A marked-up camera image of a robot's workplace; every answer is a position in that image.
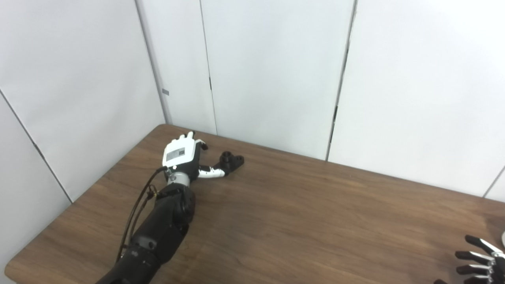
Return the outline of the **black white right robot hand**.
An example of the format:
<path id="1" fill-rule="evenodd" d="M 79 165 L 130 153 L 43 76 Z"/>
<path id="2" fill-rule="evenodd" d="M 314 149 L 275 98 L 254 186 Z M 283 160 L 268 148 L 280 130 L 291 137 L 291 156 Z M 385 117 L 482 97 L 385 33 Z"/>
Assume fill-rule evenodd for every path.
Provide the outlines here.
<path id="1" fill-rule="evenodd" d="M 469 250 L 458 250 L 455 257 L 460 260 L 469 260 L 475 264 L 458 266 L 456 273 L 469 275 L 464 284 L 503 284 L 505 282 L 505 255 L 503 250 L 484 239 L 467 234 L 465 241 L 475 247 L 481 248 L 486 255 Z"/>

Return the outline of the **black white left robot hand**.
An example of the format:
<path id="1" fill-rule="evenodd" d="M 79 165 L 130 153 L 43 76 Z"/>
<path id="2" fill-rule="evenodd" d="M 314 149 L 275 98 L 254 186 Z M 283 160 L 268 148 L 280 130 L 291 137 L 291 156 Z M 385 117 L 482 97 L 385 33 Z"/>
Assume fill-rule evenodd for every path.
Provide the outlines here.
<path id="1" fill-rule="evenodd" d="M 166 167 L 166 183 L 190 185 L 199 179 L 221 178 L 228 174 L 222 170 L 200 164 L 200 153 L 209 149 L 203 140 L 194 139 L 194 131 L 172 140 L 164 150 L 162 166 Z"/>

